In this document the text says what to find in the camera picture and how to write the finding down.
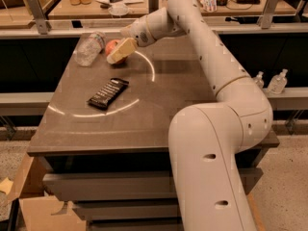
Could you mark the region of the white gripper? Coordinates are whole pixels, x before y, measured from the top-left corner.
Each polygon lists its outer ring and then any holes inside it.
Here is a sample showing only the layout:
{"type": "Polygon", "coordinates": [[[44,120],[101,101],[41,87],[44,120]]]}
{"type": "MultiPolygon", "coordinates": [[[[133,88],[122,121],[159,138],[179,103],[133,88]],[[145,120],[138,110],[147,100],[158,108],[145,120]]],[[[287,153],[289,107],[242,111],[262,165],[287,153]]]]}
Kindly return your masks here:
{"type": "Polygon", "coordinates": [[[151,27],[152,22],[151,16],[145,15],[138,18],[130,26],[121,28],[120,33],[124,38],[119,40],[118,45],[112,51],[111,59],[117,62],[121,58],[127,58],[134,53],[138,46],[145,47],[156,42],[151,27]]]}

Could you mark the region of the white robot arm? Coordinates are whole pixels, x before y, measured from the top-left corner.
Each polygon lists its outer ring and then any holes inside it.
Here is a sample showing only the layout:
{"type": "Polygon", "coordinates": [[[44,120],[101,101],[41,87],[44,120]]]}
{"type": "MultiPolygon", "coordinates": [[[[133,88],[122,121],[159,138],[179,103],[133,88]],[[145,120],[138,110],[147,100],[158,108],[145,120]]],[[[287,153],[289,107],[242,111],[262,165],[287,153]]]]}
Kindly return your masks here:
{"type": "Polygon", "coordinates": [[[167,0],[121,33],[110,64],[158,39],[186,34],[217,99],[182,109],[169,126],[184,231],[257,231],[235,156],[270,131],[272,107],[263,91],[206,24],[197,0],[167,0]]]}

